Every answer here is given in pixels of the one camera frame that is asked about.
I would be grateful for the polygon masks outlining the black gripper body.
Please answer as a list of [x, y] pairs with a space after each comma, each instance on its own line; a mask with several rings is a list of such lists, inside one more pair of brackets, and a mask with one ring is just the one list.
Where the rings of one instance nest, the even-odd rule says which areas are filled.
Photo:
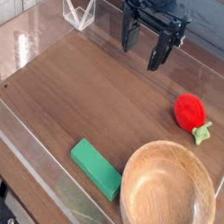
[[180, 47], [185, 39], [185, 29], [192, 21], [190, 12], [177, 0], [124, 0], [123, 10], [129, 6], [136, 12], [138, 21], [159, 33], [168, 31], [175, 38], [174, 45]]

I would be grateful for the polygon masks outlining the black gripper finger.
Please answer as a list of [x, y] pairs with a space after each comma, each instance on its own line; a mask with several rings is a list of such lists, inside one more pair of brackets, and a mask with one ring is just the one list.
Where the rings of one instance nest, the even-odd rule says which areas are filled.
[[175, 38], [171, 33], [162, 31], [159, 33], [159, 39], [157, 45], [153, 47], [152, 54], [150, 55], [150, 61], [148, 63], [148, 71], [156, 71], [161, 64], [167, 61], [172, 48], [174, 46]]
[[124, 52], [128, 52], [137, 44], [139, 39], [140, 22], [136, 16], [136, 12], [129, 6], [126, 6], [123, 11], [122, 23], [122, 48]]

